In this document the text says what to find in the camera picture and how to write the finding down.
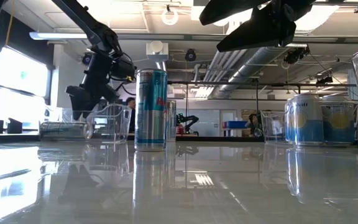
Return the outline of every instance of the blue box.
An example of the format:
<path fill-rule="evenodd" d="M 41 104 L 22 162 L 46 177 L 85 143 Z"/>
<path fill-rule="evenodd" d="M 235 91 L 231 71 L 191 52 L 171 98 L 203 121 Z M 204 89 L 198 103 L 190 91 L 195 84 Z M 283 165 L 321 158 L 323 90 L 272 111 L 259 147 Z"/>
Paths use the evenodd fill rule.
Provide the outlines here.
<path fill-rule="evenodd" d="M 229 129 L 244 129 L 246 128 L 246 121 L 228 121 L 226 128 Z"/>

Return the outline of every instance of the white wall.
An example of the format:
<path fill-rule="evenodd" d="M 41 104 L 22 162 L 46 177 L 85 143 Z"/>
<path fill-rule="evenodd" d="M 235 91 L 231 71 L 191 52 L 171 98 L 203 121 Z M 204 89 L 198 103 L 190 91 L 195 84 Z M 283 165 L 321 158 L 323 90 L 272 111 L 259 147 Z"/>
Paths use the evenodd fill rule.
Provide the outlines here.
<path fill-rule="evenodd" d="M 51 105 L 71 108 L 70 97 L 66 87 L 78 86 L 84 78 L 86 66 L 74 59 L 75 53 L 67 45 L 55 45 L 53 64 L 56 69 L 52 74 Z"/>

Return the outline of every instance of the small robot arm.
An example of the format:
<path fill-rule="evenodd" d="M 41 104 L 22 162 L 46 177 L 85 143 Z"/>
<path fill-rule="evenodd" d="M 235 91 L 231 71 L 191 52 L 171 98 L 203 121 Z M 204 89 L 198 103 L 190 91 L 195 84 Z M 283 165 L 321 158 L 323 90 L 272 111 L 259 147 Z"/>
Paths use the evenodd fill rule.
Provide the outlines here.
<path fill-rule="evenodd" d="M 188 121 L 191 121 L 189 124 L 187 124 L 185 126 L 185 131 L 186 131 L 186 134 L 189 134 L 190 133 L 190 127 L 195 124 L 197 121 L 199 120 L 199 118 L 197 118 L 196 116 L 194 115 L 191 115 L 191 116 L 183 116 L 183 114 L 177 114 L 177 126 L 180 124 L 180 123 L 184 123 L 184 122 L 188 122 Z"/>
<path fill-rule="evenodd" d="M 98 22 L 77 0 L 52 0 L 70 19 L 84 31 L 94 52 L 79 86 L 68 86 L 73 108 L 73 118 L 81 114 L 86 118 L 104 97 L 109 103 L 118 99 L 116 90 L 109 86 L 110 79 L 130 83 L 134 80 L 136 67 L 122 50 L 117 34 L 108 26 Z"/>

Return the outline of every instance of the person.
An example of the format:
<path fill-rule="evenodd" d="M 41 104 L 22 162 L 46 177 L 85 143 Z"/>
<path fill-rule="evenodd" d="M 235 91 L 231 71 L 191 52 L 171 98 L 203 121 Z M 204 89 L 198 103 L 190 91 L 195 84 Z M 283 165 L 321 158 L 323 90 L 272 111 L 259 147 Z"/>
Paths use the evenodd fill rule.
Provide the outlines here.
<path fill-rule="evenodd" d="M 251 128 L 251 135 L 254 137 L 261 137 L 262 134 L 262 123 L 256 114 L 250 114 L 248 116 L 249 121 L 246 124 L 246 128 Z"/>
<path fill-rule="evenodd" d="M 129 123 L 129 132 L 135 132 L 135 108 L 136 108 L 136 100 L 133 97 L 128 97 L 126 100 L 127 106 L 132 109 L 131 113 L 131 122 Z"/>

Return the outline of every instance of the silver can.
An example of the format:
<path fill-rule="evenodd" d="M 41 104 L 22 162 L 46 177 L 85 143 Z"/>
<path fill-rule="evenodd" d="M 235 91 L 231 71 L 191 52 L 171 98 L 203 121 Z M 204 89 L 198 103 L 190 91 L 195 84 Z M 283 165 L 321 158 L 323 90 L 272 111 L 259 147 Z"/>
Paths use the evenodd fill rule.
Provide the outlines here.
<path fill-rule="evenodd" d="M 291 120 L 293 117 L 293 107 L 292 107 L 292 99 L 288 99 L 285 103 L 285 114 L 284 114 L 284 128 L 285 128 L 285 140 L 288 142 L 293 141 L 293 134 L 292 134 L 292 124 L 293 121 Z"/>
<path fill-rule="evenodd" d="M 135 118 L 137 151 L 164 150 L 167 83 L 167 73 L 163 70 L 143 69 L 137 74 Z"/>
<path fill-rule="evenodd" d="M 49 139 L 91 139 L 92 125 L 87 122 L 46 121 L 40 125 L 40 138 Z"/>
<path fill-rule="evenodd" d="M 328 144 L 355 141 L 354 103 L 348 96 L 325 96 L 322 102 L 324 140 Z"/>
<path fill-rule="evenodd" d="M 324 141 L 323 113 L 317 94 L 304 93 L 295 95 L 291 101 L 293 116 L 290 118 L 293 140 L 300 145 L 318 145 Z"/>
<path fill-rule="evenodd" d="M 175 142 L 177 137 L 177 102 L 167 100 L 165 110 L 165 140 Z"/>

